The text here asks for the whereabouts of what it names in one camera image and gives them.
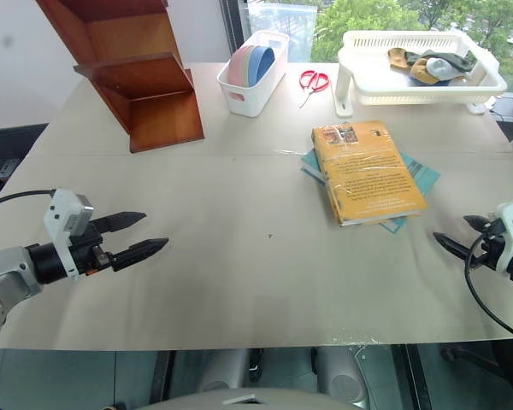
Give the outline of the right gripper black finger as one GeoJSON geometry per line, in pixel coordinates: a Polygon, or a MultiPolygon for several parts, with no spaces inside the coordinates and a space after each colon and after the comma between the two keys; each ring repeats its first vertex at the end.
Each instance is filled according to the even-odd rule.
{"type": "Polygon", "coordinates": [[[444,250],[456,256],[458,259],[463,261],[469,259],[470,262],[482,262],[482,258],[475,256],[474,251],[471,251],[470,248],[467,248],[447,234],[434,232],[433,237],[444,250]]]}
{"type": "Polygon", "coordinates": [[[487,232],[491,226],[488,218],[480,215],[464,215],[463,219],[477,232],[487,232]]]}

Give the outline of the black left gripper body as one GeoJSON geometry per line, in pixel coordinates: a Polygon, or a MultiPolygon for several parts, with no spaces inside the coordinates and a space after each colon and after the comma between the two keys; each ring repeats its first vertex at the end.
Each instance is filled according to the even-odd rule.
{"type": "Polygon", "coordinates": [[[90,276],[110,267],[110,255],[101,248],[102,235],[109,231],[109,222],[90,221],[82,234],[69,238],[69,251],[80,275],[90,276]]]}

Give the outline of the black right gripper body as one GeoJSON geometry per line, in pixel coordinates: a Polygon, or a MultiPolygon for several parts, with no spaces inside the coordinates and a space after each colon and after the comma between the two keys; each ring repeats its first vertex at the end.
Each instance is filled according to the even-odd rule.
{"type": "Polygon", "coordinates": [[[499,257],[505,247],[504,233],[505,226],[501,219],[495,219],[485,225],[481,232],[483,254],[478,258],[481,265],[492,270],[497,269],[499,257]]]}

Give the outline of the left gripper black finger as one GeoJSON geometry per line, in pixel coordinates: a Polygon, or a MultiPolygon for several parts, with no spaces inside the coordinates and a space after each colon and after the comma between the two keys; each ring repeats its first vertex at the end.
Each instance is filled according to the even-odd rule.
{"type": "Polygon", "coordinates": [[[128,249],[110,255],[110,266],[118,272],[141,261],[144,261],[164,248],[169,242],[167,237],[147,239],[131,245],[128,249]]]}
{"type": "Polygon", "coordinates": [[[110,214],[91,221],[99,233],[121,231],[132,226],[146,217],[145,213],[125,211],[110,214]]]}

